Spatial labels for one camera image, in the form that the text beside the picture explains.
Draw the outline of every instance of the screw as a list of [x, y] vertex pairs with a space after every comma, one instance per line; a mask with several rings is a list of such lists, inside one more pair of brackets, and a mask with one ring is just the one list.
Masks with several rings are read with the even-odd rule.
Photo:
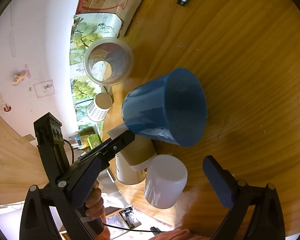
[[269, 183], [269, 184], [268, 184], [268, 187], [269, 187], [269, 189], [272, 189], [272, 190], [275, 189], [275, 186], [274, 186], [272, 183]]
[[30, 187], [30, 191], [35, 191], [37, 189], [37, 186], [36, 185], [32, 185], [31, 187]]
[[59, 183], [58, 183], [58, 186], [59, 187], [64, 187], [65, 185], [67, 185], [67, 182], [66, 181], [60, 181]]
[[238, 180], [238, 185], [244, 187], [247, 183], [243, 179]]

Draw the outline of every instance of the paper cup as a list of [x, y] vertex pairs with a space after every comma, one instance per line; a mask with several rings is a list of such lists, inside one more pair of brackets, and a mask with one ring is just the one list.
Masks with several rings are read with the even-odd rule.
[[117, 180], [124, 185], [135, 185], [146, 178], [145, 171], [133, 171], [125, 158], [119, 152], [115, 156]]
[[[111, 139], [118, 137], [124, 131], [128, 130], [123, 123], [108, 132]], [[136, 135], [134, 141], [121, 150], [133, 171], [142, 171], [151, 163], [151, 160], [157, 155], [153, 143], [150, 139]]]
[[186, 166], [176, 157], [158, 155], [153, 158], [147, 170], [145, 198], [159, 209], [172, 207], [188, 179]]
[[87, 116], [94, 122], [101, 122], [112, 106], [112, 98], [107, 93], [99, 93], [87, 108]]

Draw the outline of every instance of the blue cup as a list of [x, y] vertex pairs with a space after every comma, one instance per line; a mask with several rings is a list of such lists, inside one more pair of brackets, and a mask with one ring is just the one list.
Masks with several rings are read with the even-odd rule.
[[122, 117], [134, 134], [191, 147], [203, 135], [207, 103], [196, 76], [178, 68], [132, 90]]

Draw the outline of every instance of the wooden table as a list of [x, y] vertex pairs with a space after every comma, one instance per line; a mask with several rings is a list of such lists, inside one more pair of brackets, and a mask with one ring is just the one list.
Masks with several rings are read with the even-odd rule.
[[0, 205], [23, 201], [31, 185], [48, 182], [38, 149], [0, 116]]
[[[196, 146], [154, 141], [158, 154], [172, 154], [188, 169], [176, 205], [150, 206], [144, 182], [117, 183], [126, 201], [163, 222], [211, 236], [227, 213], [202, 171], [203, 158], [213, 155], [236, 179], [275, 184], [287, 236], [300, 232], [300, 12], [294, 3], [191, 0], [181, 7], [176, 0], [144, 0], [122, 39], [133, 49], [135, 66], [127, 81], [113, 87], [105, 132], [123, 122], [121, 104], [129, 91], [178, 67], [199, 78], [208, 104], [207, 127]], [[111, 168], [115, 173], [115, 163]]]

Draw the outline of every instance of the white paper cup with pattern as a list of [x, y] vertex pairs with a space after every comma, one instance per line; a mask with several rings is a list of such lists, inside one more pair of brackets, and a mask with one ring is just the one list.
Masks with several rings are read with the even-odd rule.
[[112, 98], [107, 93], [99, 93], [87, 108], [87, 116], [94, 122], [101, 122], [112, 106]]

